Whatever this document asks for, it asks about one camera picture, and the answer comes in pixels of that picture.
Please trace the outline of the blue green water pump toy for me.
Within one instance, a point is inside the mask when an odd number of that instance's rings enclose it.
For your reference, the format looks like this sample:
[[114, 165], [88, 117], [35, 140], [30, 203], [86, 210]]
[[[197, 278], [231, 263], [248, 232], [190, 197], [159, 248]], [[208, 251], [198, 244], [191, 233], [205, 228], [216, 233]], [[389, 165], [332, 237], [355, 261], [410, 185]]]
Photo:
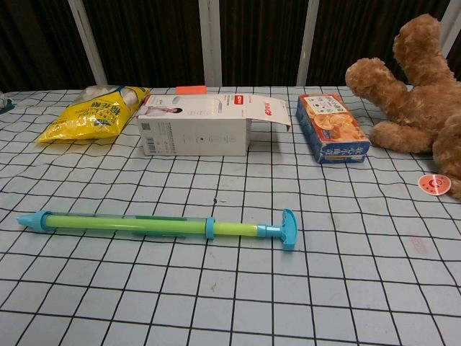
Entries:
[[213, 217], [185, 218], [163, 216], [104, 216], [101, 214], [54, 213], [39, 210], [17, 217], [18, 224], [36, 232], [56, 229], [94, 229], [125, 231], [149, 236], [248, 236], [273, 238], [282, 242], [284, 250], [292, 251], [297, 241], [297, 221], [290, 209], [282, 212], [279, 226], [252, 223], [220, 222]]

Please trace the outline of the white desk lamp box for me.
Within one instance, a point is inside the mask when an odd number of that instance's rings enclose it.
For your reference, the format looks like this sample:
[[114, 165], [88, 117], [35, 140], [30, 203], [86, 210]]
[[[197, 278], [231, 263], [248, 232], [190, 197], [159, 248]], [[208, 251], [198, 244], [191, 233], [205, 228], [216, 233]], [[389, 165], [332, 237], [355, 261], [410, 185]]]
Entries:
[[254, 94], [151, 95], [136, 112], [147, 155], [244, 156], [251, 121], [291, 127], [285, 101]]

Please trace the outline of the blue cookie box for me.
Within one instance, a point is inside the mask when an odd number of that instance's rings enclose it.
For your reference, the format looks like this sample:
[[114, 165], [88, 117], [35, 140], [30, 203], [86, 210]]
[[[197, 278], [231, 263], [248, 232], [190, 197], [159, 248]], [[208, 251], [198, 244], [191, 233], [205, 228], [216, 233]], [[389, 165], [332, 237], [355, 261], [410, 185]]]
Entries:
[[319, 164], [364, 161], [370, 140], [338, 94], [301, 94], [296, 118]]

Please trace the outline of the white black checked tablecloth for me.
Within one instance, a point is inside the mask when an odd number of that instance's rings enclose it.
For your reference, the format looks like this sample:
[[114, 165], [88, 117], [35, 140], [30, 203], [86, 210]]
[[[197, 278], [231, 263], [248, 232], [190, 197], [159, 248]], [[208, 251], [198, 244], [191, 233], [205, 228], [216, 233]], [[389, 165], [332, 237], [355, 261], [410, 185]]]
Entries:
[[[320, 165], [255, 121], [246, 156], [146, 156], [116, 138], [36, 143], [76, 90], [1, 93], [0, 346], [461, 346], [461, 201], [428, 156]], [[276, 239], [36, 233], [36, 210], [278, 224]]]

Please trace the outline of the yellow cotton ball bag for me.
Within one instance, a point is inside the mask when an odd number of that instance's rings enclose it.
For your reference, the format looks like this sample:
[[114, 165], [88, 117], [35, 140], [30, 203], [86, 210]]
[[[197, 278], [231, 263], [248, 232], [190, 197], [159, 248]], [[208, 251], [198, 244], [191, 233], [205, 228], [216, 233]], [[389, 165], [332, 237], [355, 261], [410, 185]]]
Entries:
[[118, 136], [148, 95], [149, 89], [145, 87], [88, 86], [44, 130], [37, 142]]

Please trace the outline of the brown teddy bear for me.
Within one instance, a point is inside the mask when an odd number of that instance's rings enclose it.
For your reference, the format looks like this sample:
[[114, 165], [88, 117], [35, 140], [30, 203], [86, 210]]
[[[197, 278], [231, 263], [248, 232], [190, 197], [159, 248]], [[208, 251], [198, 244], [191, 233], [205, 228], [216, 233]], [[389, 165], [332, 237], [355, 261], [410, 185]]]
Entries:
[[386, 116], [370, 131], [371, 142], [401, 153], [430, 153], [451, 181], [449, 195], [461, 200], [461, 81], [442, 55], [441, 30], [436, 18], [422, 14], [395, 36], [393, 55], [410, 89], [379, 58], [353, 63], [345, 82]]

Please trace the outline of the round orange paper tag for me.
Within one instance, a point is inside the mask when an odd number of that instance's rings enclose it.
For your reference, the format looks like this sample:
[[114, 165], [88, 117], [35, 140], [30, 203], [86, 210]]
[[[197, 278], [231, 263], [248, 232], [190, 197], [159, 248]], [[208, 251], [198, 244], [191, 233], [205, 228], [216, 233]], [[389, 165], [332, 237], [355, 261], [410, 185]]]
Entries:
[[428, 195], [440, 196], [446, 194], [451, 186], [449, 177], [442, 174], [425, 174], [419, 177], [419, 188]]

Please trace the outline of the dark folding screen white frame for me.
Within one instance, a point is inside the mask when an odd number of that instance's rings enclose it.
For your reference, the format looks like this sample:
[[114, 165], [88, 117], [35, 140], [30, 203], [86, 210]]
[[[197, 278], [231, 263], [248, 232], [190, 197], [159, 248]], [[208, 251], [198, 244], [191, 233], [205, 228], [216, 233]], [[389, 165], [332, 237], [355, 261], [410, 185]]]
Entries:
[[360, 58], [399, 78], [393, 39], [461, 0], [0, 0], [0, 91], [342, 86]]

